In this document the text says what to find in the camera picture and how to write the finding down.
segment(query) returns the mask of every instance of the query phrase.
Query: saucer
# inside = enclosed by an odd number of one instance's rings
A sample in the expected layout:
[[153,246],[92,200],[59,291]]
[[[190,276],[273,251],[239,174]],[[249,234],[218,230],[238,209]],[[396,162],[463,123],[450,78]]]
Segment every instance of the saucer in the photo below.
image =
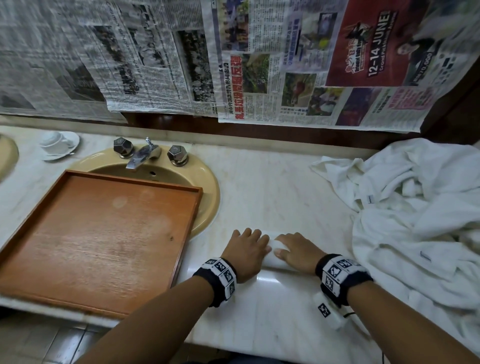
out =
[[71,152],[73,152],[79,145],[80,143],[80,136],[77,133],[74,132],[60,132],[65,138],[73,142],[73,146],[69,147],[68,150],[65,153],[62,154],[47,154],[42,148],[40,148],[43,156],[42,160],[48,161],[48,160],[56,160],[63,158],[64,156],[69,155]]

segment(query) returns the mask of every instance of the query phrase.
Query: wooden tray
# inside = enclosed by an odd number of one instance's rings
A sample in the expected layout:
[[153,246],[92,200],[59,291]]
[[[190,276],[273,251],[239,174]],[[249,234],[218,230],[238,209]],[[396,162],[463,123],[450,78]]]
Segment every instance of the wooden tray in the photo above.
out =
[[66,170],[0,252],[0,293],[123,318],[170,288],[202,193]]

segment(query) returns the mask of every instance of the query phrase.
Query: crumpled towel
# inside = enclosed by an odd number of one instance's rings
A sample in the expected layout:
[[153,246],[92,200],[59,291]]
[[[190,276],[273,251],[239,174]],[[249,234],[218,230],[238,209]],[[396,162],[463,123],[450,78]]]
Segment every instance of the crumpled towel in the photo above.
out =
[[480,356],[480,151],[411,139],[311,168],[359,212],[353,253],[377,283]]

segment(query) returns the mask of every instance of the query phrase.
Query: newspaper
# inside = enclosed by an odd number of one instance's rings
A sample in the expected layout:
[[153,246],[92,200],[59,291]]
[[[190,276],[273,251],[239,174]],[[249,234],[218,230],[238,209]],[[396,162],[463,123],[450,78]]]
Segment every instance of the newspaper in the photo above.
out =
[[220,122],[418,132],[480,54],[476,0],[202,0],[202,9]]
[[114,121],[42,0],[0,1],[0,113]]
[[109,110],[216,116],[199,1],[55,3]]

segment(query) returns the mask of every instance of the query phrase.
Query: faucet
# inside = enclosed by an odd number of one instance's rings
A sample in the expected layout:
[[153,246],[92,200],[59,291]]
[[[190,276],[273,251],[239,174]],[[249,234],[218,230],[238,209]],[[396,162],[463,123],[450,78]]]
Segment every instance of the faucet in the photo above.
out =
[[137,150],[132,158],[128,161],[126,167],[128,170],[137,170],[137,168],[144,164],[147,160],[160,157],[162,149],[158,145],[153,144],[150,141],[150,138],[147,137],[145,140],[147,141],[147,145]]

